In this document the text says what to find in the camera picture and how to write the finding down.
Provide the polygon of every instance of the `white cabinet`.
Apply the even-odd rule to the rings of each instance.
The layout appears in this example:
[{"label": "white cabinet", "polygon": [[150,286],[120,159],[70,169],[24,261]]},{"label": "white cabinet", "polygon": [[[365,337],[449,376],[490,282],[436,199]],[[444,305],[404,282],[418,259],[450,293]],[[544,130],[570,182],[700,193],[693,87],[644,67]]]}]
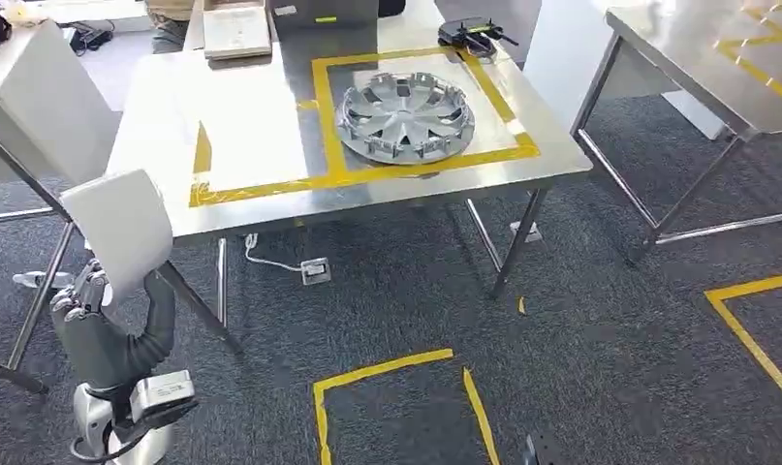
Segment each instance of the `white cabinet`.
[{"label": "white cabinet", "polygon": [[[119,124],[51,21],[0,46],[0,142],[34,174],[100,176]],[[0,182],[16,179],[0,160]]]}]

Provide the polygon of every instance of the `carpet floor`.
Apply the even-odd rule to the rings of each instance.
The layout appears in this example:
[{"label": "carpet floor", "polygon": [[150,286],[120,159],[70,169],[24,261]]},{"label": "carpet floor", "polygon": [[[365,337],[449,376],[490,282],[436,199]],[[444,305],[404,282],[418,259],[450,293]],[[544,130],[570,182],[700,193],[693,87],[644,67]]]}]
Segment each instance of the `carpet floor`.
[{"label": "carpet floor", "polygon": [[[588,130],[662,215],[723,141],[708,142],[661,98],[597,107]],[[504,251],[526,193],[479,201]],[[0,187],[0,211],[39,204]],[[678,228],[782,211],[782,143],[732,160]],[[45,266],[61,225],[0,225],[0,360],[31,293],[10,275]],[[530,431],[552,435],[567,463],[782,464],[782,391],[704,296],[782,274],[782,224],[687,240],[633,264],[642,222],[601,170],[548,194],[544,237],[524,249],[504,294],[462,204],[398,209],[262,234],[259,256],[330,259],[333,281],[248,263],[230,240],[232,356],[178,304],[176,346],[160,371],[187,368],[201,406],[175,426],[165,463],[318,464],[312,385],[393,358],[450,348],[454,357],[327,394],[333,463],[489,463],[462,370],[473,375],[503,464],[521,462]],[[172,260],[209,301],[215,247]],[[63,269],[87,259],[76,238]],[[525,314],[517,311],[523,297]],[[147,299],[112,316],[139,329]],[[782,369],[782,290],[730,308]],[[28,394],[0,381],[0,464],[73,463],[78,383],[47,315],[23,369],[51,385]]]}]

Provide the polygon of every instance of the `person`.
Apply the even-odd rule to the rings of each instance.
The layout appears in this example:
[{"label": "person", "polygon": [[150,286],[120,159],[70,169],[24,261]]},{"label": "person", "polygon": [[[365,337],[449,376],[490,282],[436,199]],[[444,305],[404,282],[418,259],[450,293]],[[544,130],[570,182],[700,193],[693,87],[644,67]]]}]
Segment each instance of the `person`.
[{"label": "person", "polygon": [[145,8],[156,29],[151,39],[153,52],[182,51],[194,0],[145,0]]}]

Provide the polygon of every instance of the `electrical socket box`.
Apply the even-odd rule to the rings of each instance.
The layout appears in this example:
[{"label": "electrical socket box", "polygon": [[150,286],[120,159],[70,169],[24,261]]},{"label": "electrical socket box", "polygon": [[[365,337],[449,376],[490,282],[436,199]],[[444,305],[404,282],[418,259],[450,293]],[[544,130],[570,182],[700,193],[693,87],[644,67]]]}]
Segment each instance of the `electrical socket box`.
[{"label": "electrical socket box", "polygon": [[330,281],[330,264],[325,257],[306,260],[299,264],[299,268],[302,270],[302,284],[305,286]]}]

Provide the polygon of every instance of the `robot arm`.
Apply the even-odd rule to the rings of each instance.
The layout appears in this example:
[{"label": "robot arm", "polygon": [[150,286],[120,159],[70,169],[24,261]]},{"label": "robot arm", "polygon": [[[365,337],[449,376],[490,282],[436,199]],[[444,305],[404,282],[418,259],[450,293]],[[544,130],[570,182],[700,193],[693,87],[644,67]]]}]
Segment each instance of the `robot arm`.
[{"label": "robot arm", "polygon": [[[171,443],[171,424],[197,405],[187,370],[152,376],[173,347],[173,290],[156,271],[143,285],[150,304],[140,336],[103,313],[108,277],[92,260],[74,286],[51,300],[51,319],[68,358],[85,381],[74,395],[80,438],[71,453],[86,463],[150,465]],[[78,447],[85,443],[87,451]]]},{"label": "robot arm", "polygon": [[156,271],[143,284],[150,299],[145,330],[127,334],[102,312],[108,278],[92,260],[73,287],[51,301],[51,318],[68,358],[83,381],[109,389],[148,376],[173,347],[173,290]]}]

